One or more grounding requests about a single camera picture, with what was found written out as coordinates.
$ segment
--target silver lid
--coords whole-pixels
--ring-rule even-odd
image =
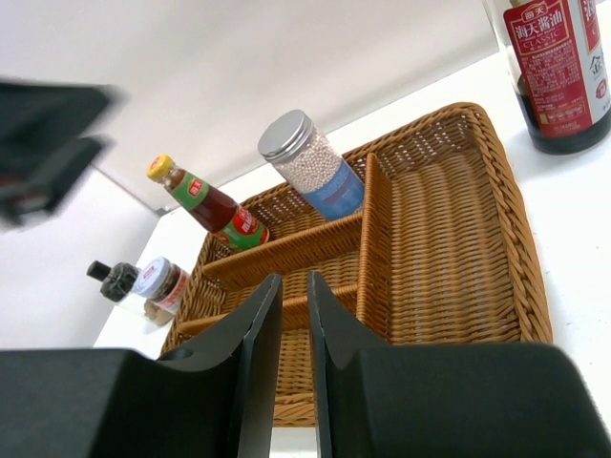
[[[299,153],[313,127],[312,120],[301,110],[283,114],[261,135],[259,153],[267,162],[287,162]]]

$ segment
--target blue label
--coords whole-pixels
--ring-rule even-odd
[[[303,196],[326,219],[337,219],[354,213],[363,205],[364,194],[363,181],[342,161],[327,184]]]

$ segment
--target wicker basket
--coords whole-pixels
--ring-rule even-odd
[[[365,182],[363,211],[325,222],[287,184],[247,200],[275,240],[231,254],[206,238],[164,346],[215,323],[267,274],[283,274],[278,427],[314,425],[310,270],[394,344],[552,341],[522,198],[480,107],[443,108],[345,158]]]

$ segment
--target white tabletop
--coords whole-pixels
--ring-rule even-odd
[[[611,6],[598,6],[603,45],[611,50]],[[572,156],[547,156],[532,146],[516,97],[497,54],[339,129],[328,138],[345,152],[420,115],[456,101],[488,112],[524,196],[554,327],[555,344],[578,367],[603,421],[611,426],[611,135]],[[282,178],[263,166],[227,183],[240,201]],[[184,269],[195,265],[205,231],[178,209],[161,218],[138,262],[165,256]],[[131,297],[132,306],[142,300]],[[169,325],[156,328],[115,307],[96,347],[129,347],[155,358]],[[316,456],[312,428],[274,428],[273,456]]]

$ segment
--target white wall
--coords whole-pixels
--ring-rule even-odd
[[[135,263],[157,221],[92,169],[54,218],[0,234],[0,348],[92,346],[113,303],[87,267]]]
[[[221,184],[289,109],[330,132],[496,49],[480,0],[0,0],[0,38],[2,74],[126,93],[101,167],[153,208],[158,153]]]

